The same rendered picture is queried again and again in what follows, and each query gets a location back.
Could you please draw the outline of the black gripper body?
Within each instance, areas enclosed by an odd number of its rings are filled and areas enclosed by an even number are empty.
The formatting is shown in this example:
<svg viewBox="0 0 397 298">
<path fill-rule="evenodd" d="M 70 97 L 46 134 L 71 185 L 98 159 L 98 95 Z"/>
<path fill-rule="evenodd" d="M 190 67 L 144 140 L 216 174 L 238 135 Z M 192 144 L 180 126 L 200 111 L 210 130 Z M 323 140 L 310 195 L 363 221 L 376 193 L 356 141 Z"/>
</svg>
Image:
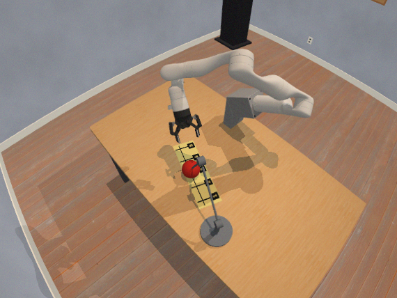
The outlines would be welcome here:
<svg viewBox="0 0 397 298">
<path fill-rule="evenodd" d="M 180 123 L 183 122 L 183 126 L 181 129 L 185 129 L 186 127 L 190 127 L 190 124 L 186 121 L 193 121 L 193 117 L 191 116 L 190 110 L 184 109 L 182 111 L 173 111 L 173 115 L 175 118 L 175 124 L 179 127 Z"/>
</svg>

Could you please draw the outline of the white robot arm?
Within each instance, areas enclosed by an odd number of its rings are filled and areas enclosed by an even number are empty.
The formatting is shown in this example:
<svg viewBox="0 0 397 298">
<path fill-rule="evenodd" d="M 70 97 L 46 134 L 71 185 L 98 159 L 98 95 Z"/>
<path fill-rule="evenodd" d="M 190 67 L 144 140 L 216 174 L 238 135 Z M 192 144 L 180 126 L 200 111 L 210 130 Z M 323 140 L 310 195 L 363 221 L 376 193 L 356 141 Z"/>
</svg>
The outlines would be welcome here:
<svg viewBox="0 0 397 298">
<path fill-rule="evenodd" d="M 311 116 L 313 98 L 277 75 L 260 77 L 255 74 L 254 55 L 247 49 L 235 49 L 209 58 L 163 66 L 160 70 L 161 77 L 171 81 L 169 87 L 171 105 L 168 106 L 168 110 L 182 111 L 189 108 L 184 90 L 184 78 L 202 77 L 226 64 L 229 64 L 228 74 L 231 78 L 267 94 L 257 95 L 254 98 L 255 111 L 301 118 Z M 291 97 L 295 97 L 294 106 Z"/>
</svg>

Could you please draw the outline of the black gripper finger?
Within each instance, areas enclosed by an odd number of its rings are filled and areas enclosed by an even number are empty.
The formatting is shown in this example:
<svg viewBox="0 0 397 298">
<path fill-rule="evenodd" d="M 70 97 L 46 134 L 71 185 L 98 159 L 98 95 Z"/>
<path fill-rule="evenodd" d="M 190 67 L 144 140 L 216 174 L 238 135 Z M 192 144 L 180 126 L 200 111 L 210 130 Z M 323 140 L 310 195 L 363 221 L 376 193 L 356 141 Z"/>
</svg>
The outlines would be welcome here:
<svg viewBox="0 0 397 298">
<path fill-rule="evenodd" d="M 194 120 L 197 121 L 197 124 L 198 124 L 198 125 L 195 125 L 194 123 L 192 123 L 192 122 L 189 121 L 189 120 L 187 120 L 186 122 L 189 123 L 192 127 L 195 128 L 196 136 L 199 137 L 199 136 L 200 136 L 199 128 L 202 127 L 201 121 L 200 121 L 200 119 L 199 119 L 199 116 L 196 115 L 196 114 L 195 114 L 194 116 L 192 116 L 192 117 L 194 118 Z"/>
<path fill-rule="evenodd" d="M 179 125 L 179 127 L 177 126 L 175 132 L 173 132 L 173 126 L 174 126 L 174 124 L 175 124 L 175 122 L 169 122 L 170 134 L 171 134 L 172 136 L 175 136 L 175 137 L 176 137 L 176 141 L 177 141 L 178 143 L 180 143 L 180 139 L 179 139 L 178 133 L 179 133 L 179 131 L 181 130 L 181 128 L 182 128 L 182 126 L 183 126 L 184 123 L 181 122 L 180 125 Z"/>
</svg>

